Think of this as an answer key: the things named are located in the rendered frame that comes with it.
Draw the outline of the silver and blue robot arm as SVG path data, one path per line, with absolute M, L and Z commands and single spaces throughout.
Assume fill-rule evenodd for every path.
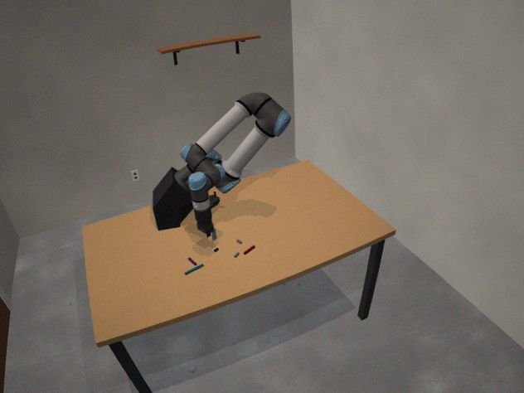
M 221 155 L 213 148 L 252 114 L 257 118 L 255 127 L 228 161 L 221 163 Z M 194 145 L 188 143 L 183 147 L 180 156 L 190 166 L 187 164 L 178 170 L 175 179 L 197 203 L 208 200 L 208 191 L 214 186 L 226 194 L 240 182 L 242 169 L 264 143 L 281 135 L 290 120 L 290 114 L 265 93 L 256 92 L 239 98 L 235 106 Z

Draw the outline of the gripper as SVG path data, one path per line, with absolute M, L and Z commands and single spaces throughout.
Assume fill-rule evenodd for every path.
M 197 221 L 197 229 L 204 232 L 206 234 L 206 237 L 212 236 L 212 240 L 216 240 L 216 228 L 213 226 L 211 218 L 211 208 L 214 206 L 217 206 L 220 202 L 220 198 L 216 196 L 216 192 L 214 192 L 214 195 L 209 196 L 207 201 L 201 202 L 201 204 L 196 203 L 192 201 Z M 210 205 L 211 202 L 211 205 Z M 200 223 L 199 223 L 200 222 Z

